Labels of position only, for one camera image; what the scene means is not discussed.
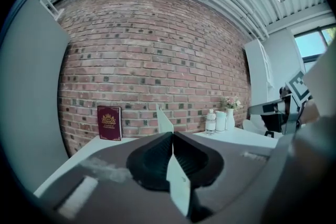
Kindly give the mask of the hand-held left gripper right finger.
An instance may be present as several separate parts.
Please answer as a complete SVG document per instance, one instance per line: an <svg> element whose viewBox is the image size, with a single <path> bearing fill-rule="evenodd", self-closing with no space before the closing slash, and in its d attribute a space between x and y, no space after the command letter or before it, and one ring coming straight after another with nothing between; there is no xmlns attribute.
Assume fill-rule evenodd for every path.
<svg viewBox="0 0 336 224"><path fill-rule="evenodd" d="M243 195L266 166L272 149L173 136L173 202L190 222L201 222Z"/></svg>

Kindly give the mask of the person's right forearm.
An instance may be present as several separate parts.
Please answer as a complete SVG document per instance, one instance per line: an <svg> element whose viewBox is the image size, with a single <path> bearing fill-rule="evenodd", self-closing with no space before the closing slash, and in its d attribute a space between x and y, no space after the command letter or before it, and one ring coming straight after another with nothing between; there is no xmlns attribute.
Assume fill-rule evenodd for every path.
<svg viewBox="0 0 336 224"><path fill-rule="evenodd" d="M314 99L308 100L303 108L303 111L299 117L301 124L308 124L315 122L319 119L320 114L315 104Z"/></svg>

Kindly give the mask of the white jug with lid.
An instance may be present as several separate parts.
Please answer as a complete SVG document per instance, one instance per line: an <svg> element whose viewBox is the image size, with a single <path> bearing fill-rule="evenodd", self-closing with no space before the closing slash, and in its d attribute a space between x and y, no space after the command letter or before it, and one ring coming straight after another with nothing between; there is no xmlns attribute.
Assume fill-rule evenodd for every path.
<svg viewBox="0 0 336 224"><path fill-rule="evenodd" d="M216 126L215 130L217 132L223 132L226 130L226 119L227 114L223 111L216 111Z"/></svg>

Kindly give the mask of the pink and white flowers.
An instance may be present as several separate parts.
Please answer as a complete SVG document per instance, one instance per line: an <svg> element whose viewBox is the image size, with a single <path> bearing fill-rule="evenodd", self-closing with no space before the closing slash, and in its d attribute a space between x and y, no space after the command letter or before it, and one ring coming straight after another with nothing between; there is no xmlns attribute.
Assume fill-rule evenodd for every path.
<svg viewBox="0 0 336 224"><path fill-rule="evenodd" d="M234 97L223 97L221 100L221 105L225 109L238 110L243 107L241 101L237 96Z"/></svg>

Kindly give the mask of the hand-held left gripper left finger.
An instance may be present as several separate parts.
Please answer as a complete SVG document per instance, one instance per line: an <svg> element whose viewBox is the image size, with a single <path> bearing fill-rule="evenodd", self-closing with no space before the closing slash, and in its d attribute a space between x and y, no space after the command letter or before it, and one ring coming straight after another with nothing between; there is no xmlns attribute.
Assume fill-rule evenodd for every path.
<svg viewBox="0 0 336 224"><path fill-rule="evenodd" d="M187 224L167 177L170 133L101 149L58 178L51 206L69 224Z"/></svg>

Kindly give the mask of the dark red hardcover book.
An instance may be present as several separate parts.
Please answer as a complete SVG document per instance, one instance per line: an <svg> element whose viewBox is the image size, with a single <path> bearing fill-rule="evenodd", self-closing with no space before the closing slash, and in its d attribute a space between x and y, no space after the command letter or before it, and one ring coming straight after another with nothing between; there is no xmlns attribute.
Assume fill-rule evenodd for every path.
<svg viewBox="0 0 336 224"><path fill-rule="evenodd" d="M121 107L99 105L97 117L99 136L102 140L122 140Z"/></svg>

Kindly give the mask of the grey partition panel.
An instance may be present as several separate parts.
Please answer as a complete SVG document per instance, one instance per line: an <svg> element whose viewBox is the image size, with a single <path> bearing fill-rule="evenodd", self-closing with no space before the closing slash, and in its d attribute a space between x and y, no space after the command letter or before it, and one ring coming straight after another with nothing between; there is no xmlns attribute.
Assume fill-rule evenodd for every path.
<svg viewBox="0 0 336 224"><path fill-rule="evenodd" d="M57 93L69 35L38 0L26 0L0 47L0 143L16 176L35 191L68 158Z"/></svg>

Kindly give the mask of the black-framed window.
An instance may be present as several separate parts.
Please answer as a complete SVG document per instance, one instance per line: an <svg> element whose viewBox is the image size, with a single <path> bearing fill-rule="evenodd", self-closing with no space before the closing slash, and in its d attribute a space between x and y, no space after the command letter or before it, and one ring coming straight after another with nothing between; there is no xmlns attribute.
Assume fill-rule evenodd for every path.
<svg viewBox="0 0 336 224"><path fill-rule="evenodd" d="M304 61L324 54L336 37L336 24L295 35L295 42Z"/></svg>

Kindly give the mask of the clear bottle with white cap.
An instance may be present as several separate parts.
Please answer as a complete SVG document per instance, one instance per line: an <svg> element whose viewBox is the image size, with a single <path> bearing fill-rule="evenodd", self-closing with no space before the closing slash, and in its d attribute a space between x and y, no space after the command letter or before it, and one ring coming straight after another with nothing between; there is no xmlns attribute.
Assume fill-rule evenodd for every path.
<svg viewBox="0 0 336 224"><path fill-rule="evenodd" d="M209 112L206 116L205 132L207 135L212 135L215 133L215 129L216 129L216 114L213 109L209 109Z"/></svg>

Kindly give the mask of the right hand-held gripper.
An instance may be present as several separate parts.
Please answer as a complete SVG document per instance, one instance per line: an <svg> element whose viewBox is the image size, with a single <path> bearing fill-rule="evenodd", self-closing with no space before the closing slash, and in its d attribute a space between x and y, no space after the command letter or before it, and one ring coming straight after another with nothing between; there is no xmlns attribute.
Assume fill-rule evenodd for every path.
<svg viewBox="0 0 336 224"><path fill-rule="evenodd" d="M298 70L281 88L280 99L248 108L250 115L259 115L268 131L293 134L301 127L300 117L309 99L312 99L303 76Z"/></svg>

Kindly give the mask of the white shelf unit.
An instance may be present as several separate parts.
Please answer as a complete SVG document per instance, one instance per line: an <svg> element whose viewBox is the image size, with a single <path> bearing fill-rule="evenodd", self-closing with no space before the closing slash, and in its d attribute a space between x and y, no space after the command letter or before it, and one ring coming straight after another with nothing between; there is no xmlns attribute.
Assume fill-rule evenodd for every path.
<svg viewBox="0 0 336 224"><path fill-rule="evenodd" d="M245 45L248 62L251 105L273 101L276 95L270 59L262 45L255 39Z"/></svg>

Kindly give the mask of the white card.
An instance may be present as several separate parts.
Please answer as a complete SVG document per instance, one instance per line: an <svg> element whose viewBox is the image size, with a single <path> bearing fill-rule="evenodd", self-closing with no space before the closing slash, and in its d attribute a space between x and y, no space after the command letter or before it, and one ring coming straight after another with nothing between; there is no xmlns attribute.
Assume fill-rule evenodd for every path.
<svg viewBox="0 0 336 224"><path fill-rule="evenodd" d="M168 154L166 180L170 186L170 198L180 213L190 219L192 214L192 189L191 182L180 163L177 160L177 150L175 148L174 126L164 114L158 104L156 104L157 122L160 133L172 133L171 153Z"/></svg>

